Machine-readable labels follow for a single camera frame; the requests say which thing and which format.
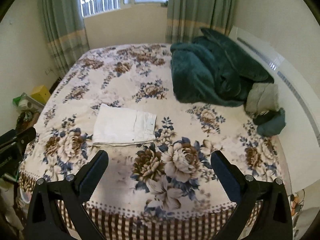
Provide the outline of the white pants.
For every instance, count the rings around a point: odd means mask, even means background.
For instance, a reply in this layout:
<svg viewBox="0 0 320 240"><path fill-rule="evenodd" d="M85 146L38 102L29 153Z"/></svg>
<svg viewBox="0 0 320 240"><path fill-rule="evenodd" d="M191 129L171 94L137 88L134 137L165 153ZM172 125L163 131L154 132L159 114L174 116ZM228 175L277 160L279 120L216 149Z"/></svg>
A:
<svg viewBox="0 0 320 240"><path fill-rule="evenodd" d="M157 115L123 107L100 105L94 124L94 145L127 146L155 140Z"/></svg>

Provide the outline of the cluttered side items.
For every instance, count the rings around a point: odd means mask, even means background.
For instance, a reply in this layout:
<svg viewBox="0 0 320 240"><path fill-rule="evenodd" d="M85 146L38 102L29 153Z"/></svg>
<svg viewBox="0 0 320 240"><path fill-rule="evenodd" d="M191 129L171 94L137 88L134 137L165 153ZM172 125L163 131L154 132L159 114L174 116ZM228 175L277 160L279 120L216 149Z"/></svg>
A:
<svg viewBox="0 0 320 240"><path fill-rule="evenodd" d="M44 109L44 104L28 96L26 93L22 93L20 96L14 98L12 103L16 106L19 113L16 121L16 133L33 127Z"/></svg>

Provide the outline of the yellow storage box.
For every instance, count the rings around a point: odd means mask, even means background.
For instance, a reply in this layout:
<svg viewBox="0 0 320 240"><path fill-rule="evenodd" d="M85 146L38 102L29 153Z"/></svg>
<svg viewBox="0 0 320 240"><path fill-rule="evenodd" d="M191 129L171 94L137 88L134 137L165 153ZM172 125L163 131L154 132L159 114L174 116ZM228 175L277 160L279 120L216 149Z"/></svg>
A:
<svg viewBox="0 0 320 240"><path fill-rule="evenodd" d="M41 85L41 86L34 87L30 96L34 100L45 105L48 102L51 96L51 93L49 92L48 88L45 85Z"/></svg>

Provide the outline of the white bed headboard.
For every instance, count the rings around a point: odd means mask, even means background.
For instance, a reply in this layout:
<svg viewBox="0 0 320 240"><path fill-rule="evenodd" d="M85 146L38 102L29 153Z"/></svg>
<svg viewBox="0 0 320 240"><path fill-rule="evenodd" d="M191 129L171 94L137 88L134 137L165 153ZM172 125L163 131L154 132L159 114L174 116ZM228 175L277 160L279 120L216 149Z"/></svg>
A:
<svg viewBox="0 0 320 240"><path fill-rule="evenodd" d="M269 43L233 27L230 38L257 60L278 85L286 126L279 135L297 192L319 180L319 98L302 75Z"/></svg>

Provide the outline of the dark teal garment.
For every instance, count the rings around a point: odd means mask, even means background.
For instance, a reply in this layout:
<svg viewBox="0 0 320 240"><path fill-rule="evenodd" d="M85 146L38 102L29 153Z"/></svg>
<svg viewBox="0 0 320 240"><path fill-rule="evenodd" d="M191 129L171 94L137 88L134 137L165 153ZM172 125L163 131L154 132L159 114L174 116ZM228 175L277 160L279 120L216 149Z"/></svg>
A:
<svg viewBox="0 0 320 240"><path fill-rule="evenodd" d="M279 135L285 128L285 110L280 108L279 111L269 111L253 119L257 125L257 133L263 137L272 137Z"/></svg>

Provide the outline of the floral fleece bed blanket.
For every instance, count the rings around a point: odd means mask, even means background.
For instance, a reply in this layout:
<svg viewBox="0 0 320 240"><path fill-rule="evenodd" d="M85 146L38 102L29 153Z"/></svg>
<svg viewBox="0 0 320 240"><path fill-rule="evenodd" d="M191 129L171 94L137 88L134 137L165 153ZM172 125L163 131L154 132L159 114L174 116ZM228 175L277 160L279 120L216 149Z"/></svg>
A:
<svg viewBox="0 0 320 240"><path fill-rule="evenodd" d="M20 166L20 188L62 180L98 151L99 108L157 116L150 143L107 146L109 165L85 208L107 239L210 239L235 208L210 166L220 150L257 180L284 178L276 137L257 133L243 107L183 104L172 91L167 44L90 50L46 103Z"/></svg>

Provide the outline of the beige fuzzy cloth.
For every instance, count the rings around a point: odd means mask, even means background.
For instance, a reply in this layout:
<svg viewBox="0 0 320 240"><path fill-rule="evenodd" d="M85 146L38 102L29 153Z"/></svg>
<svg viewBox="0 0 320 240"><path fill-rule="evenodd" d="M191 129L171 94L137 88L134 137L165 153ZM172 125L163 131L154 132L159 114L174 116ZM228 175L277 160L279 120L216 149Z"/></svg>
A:
<svg viewBox="0 0 320 240"><path fill-rule="evenodd" d="M249 91L245 111L252 114L263 114L268 111L278 111L278 85L274 83L254 83Z"/></svg>

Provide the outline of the green left curtain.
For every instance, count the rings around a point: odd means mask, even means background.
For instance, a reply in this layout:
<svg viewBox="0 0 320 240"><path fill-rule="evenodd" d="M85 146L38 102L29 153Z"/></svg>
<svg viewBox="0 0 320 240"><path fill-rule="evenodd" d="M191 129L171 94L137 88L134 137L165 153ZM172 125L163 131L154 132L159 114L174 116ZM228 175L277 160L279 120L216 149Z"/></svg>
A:
<svg viewBox="0 0 320 240"><path fill-rule="evenodd" d="M89 50L80 0L37 0L37 5L55 71L64 77Z"/></svg>

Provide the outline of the green curtain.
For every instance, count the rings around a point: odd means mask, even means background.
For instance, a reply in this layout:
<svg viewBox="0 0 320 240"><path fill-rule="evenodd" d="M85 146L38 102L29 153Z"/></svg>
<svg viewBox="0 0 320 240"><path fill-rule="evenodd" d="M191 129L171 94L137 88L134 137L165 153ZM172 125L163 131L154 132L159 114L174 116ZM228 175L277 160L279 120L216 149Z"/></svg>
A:
<svg viewBox="0 0 320 240"><path fill-rule="evenodd" d="M167 43L190 42L209 28L228 35L236 0L168 0Z"/></svg>
<svg viewBox="0 0 320 240"><path fill-rule="evenodd" d="M37 0L37 5L55 71L64 77L89 50L80 0Z"/></svg>

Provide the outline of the dark green plush blanket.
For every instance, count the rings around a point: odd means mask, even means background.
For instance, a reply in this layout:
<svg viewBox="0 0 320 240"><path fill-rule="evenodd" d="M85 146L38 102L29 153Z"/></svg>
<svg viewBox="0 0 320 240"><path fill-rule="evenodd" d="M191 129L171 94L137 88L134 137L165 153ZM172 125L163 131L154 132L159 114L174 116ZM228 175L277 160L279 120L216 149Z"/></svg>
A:
<svg viewBox="0 0 320 240"><path fill-rule="evenodd" d="M222 33L201 28L189 43L170 47L173 93L181 103L239 107L255 83L273 83L268 71Z"/></svg>

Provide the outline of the green right curtain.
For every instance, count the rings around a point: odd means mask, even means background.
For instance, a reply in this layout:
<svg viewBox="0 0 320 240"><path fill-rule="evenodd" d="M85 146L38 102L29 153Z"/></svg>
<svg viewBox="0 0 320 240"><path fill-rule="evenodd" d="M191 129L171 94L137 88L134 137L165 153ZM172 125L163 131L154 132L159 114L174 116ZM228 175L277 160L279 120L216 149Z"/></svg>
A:
<svg viewBox="0 0 320 240"><path fill-rule="evenodd" d="M190 42L209 28L228 35L236 0L168 0L167 43Z"/></svg>

